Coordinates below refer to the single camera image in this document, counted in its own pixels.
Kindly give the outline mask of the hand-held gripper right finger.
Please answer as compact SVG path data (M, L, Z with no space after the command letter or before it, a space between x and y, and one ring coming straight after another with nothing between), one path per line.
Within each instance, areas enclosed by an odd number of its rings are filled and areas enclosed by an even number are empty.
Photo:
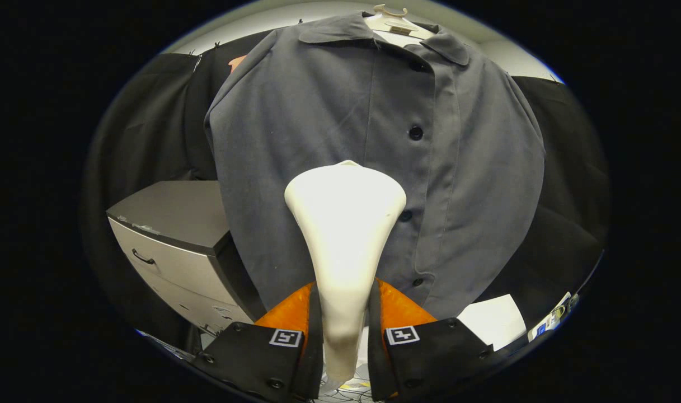
M437 320L376 279L368 301L368 366L374 401L422 401L475 385L504 365L457 318Z

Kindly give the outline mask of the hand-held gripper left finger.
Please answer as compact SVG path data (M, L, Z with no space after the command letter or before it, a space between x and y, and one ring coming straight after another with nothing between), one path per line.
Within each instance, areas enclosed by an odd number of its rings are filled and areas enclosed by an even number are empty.
M324 367L316 284L301 287L255 324L230 324L192 360L192 367L253 402L315 400Z

